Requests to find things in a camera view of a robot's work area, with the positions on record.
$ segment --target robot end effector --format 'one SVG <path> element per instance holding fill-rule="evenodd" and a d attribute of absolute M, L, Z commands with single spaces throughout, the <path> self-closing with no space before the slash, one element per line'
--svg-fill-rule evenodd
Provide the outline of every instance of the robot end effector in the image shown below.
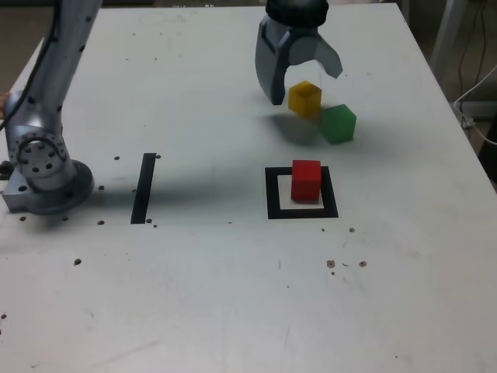
<path fill-rule="evenodd" d="M 268 0 L 267 16 L 259 24 L 255 69 L 273 105 L 283 102 L 290 66 L 316 60 L 333 78 L 342 73 L 338 54 L 318 33 L 327 11 L 326 0 Z"/>

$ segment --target cable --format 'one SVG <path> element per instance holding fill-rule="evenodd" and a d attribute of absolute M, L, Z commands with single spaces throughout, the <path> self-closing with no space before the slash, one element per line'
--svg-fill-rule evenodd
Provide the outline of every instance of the cable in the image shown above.
<path fill-rule="evenodd" d="M 481 2 L 478 5 L 478 7 L 477 7 L 476 12 L 474 12 L 473 27 L 471 29 L 471 32 L 470 32 L 469 36 L 467 37 L 466 45 L 464 45 L 463 53 L 461 55 L 461 61 L 459 63 L 459 69 L 458 69 L 458 76 L 459 76 L 459 95 L 460 96 L 462 96 L 462 94 L 463 94 L 462 67 L 463 67 L 464 58 L 466 57 L 467 49 L 469 47 L 471 39 L 473 38 L 473 34 L 474 34 L 475 30 L 476 30 L 476 20 L 478 19 L 478 13 L 480 13 L 481 15 L 483 14 L 483 11 L 481 11 L 481 10 L 482 10 L 482 7 L 484 7 L 484 5 L 486 5 L 486 2 L 487 2 L 487 0 L 484 0 L 483 2 Z M 483 61 L 483 57 L 485 56 L 485 52 L 486 52 L 486 36 L 484 36 L 484 45 L 485 46 L 484 46 L 484 51 L 483 51 L 483 55 L 482 55 L 481 61 Z M 473 85 L 475 85 L 478 82 L 478 80 L 480 79 L 480 72 L 481 72 L 481 63 L 480 63 L 480 68 L 478 69 L 478 74 L 477 74 L 477 77 L 476 77 L 476 81 L 474 82 Z M 463 112 L 462 103 L 459 106 L 459 110 L 460 110 L 461 113 Z M 471 138 L 471 132 L 469 131 L 470 130 L 470 126 L 467 124 L 466 119 L 464 117 L 461 118 L 461 128 L 463 129 L 463 131 L 467 130 L 468 137 Z"/>
<path fill-rule="evenodd" d="M 14 117 L 14 115 L 16 115 L 16 113 L 19 111 L 19 108 L 26 100 L 26 97 L 28 95 L 28 92 L 30 91 L 31 85 L 33 84 L 33 80 L 36 77 L 36 74 L 37 74 L 46 54 L 47 54 L 48 48 L 54 42 L 54 39 L 56 37 L 55 32 L 57 30 L 57 26 L 60 25 L 60 16 L 61 16 L 61 3 L 60 3 L 60 1 L 61 0 L 54 0 L 54 17 L 52 19 L 52 24 L 50 27 L 50 34 L 48 36 L 48 40 L 44 44 L 44 46 L 40 52 L 40 55 L 38 56 L 38 58 L 36 60 L 36 64 L 34 65 L 34 68 L 31 71 L 30 78 L 28 79 L 28 82 L 26 83 L 26 87 L 24 88 L 23 93 L 21 94 L 21 96 L 17 100 L 17 103 L 14 106 L 14 108 L 12 109 L 12 111 L 10 112 L 10 114 L 6 117 L 6 119 L 3 121 L 3 123 L 0 124 L 0 131 L 2 131 L 7 126 L 9 121 Z"/>
<path fill-rule="evenodd" d="M 481 57 L 480 57 L 480 65 L 478 66 L 478 73 L 476 74 L 476 79 L 474 80 L 473 86 L 475 86 L 478 83 L 478 80 L 480 80 L 480 74 L 481 74 L 481 68 L 483 67 L 483 61 L 485 60 L 485 54 L 487 52 L 487 33 L 485 29 L 485 17 L 483 16 L 483 12 L 485 11 L 485 7 L 487 6 L 488 0 L 484 0 L 481 4 L 483 5 L 480 8 L 480 19 L 481 19 L 481 31 L 483 32 L 483 51 L 481 52 Z M 461 105 L 464 103 L 466 99 L 469 98 L 470 95 L 467 95 L 464 97 L 464 99 L 461 101 Z"/>
<path fill-rule="evenodd" d="M 476 88 L 478 88 L 487 78 L 494 73 L 494 71 L 497 70 L 497 65 L 494 66 L 494 68 L 478 83 L 476 84 L 473 88 L 471 88 L 469 91 L 467 91 L 465 94 L 463 94 L 461 97 L 456 99 L 454 101 L 454 109 L 465 119 L 471 121 L 471 118 L 467 116 L 466 114 L 463 114 L 457 107 L 461 105 L 461 100 L 467 97 L 471 92 L 473 92 Z M 483 133 L 480 132 L 480 130 L 476 127 L 476 124 L 474 124 L 473 128 L 476 130 L 476 132 L 483 138 L 485 141 L 487 141 L 489 144 L 492 145 L 497 145 L 497 142 L 490 141 L 488 140 Z"/>

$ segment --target yellow cube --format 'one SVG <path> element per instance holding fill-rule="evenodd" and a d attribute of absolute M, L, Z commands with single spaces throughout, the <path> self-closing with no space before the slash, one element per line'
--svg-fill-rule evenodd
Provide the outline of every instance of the yellow cube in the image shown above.
<path fill-rule="evenodd" d="M 290 88 L 288 109 L 300 117 L 311 117 L 321 108 L 321 90 L 310 82 L 303 81 Z"/>

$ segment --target robotic arm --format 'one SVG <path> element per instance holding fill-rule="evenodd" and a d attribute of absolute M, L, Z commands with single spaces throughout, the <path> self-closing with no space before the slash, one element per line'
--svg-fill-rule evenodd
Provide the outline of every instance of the robotic arm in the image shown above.
<path fill-rule="evenodd" d="M 54 0 L 54 18 L 30 79 L 5 105 L 9 157 L 15 169 L 3 192 L 11 212 L 54 214 L 81 203 L 93 189 L 90 169 L 71 160 L 61 111 L 102 0 Z M 255 69 L 273 105 L 285 96 L 291 65 L 317 60 L 338 77 L 337 53 L 318 34 L 326 0 L 269 0 L 259 25 Z"/>
<path fill-rule="evenodd" d="M 5 105 L 9 158 L 16 167 L 3 198 L 11 212 L 53 214 L 83 201 L 89 168 L 71 160 L 61 110 L 102 0 L 55 0 L 54 17 L 26 88 Z"/>

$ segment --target white table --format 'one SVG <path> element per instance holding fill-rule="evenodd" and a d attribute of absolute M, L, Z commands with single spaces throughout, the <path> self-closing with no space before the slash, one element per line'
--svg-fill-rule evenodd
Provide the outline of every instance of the white table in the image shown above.
<path fill-rule="evenodd" d="M 497 370 L 497 198 L 396 5 L 330 9 L 338 80 L 287 74 L 357 115 L 338 146 L 274 124 L 312 128 L 259 87 L 263 15 L 100 12 L 63 121 L 105 190 L 68 221 L 0 204 L 1 372 Z M 293 159 L 329 167 L 339 218 L 267 219 L 264 168 Z"/>

